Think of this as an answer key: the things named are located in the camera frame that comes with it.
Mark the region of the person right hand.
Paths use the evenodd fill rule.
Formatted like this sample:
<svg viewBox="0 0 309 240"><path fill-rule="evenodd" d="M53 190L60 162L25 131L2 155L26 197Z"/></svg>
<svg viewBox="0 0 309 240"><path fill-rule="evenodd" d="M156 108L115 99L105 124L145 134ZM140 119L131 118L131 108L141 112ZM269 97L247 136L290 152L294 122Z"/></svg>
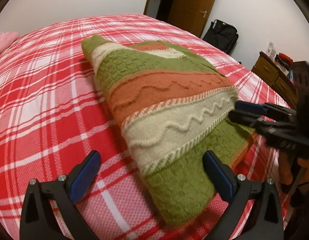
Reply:
<svg viewBox="0 0 309 240"><path fill-rule="evenodd" d="M281 189L291 197L290 206L302 206L309 193L309 159L293 157L280 151L278 164Z"/></svg>

